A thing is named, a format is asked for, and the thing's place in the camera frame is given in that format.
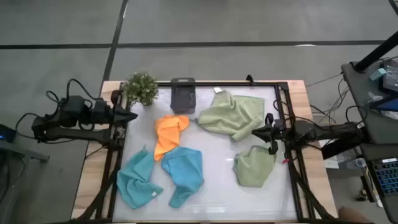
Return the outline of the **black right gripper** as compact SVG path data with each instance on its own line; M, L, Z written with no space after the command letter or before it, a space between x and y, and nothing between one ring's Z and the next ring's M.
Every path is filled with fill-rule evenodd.
M264 142L271 142L272 140L283 141L285 138L284 122L281 119L277 119L274 120L272 123L265 124L261 128L252 130L251 133L256 137L262 139Z

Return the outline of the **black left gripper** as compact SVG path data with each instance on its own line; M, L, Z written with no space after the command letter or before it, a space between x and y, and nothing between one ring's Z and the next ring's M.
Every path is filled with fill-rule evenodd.
M125 125L137 118L137 114L122 108L120 105L105 105L105 117L109 124Z

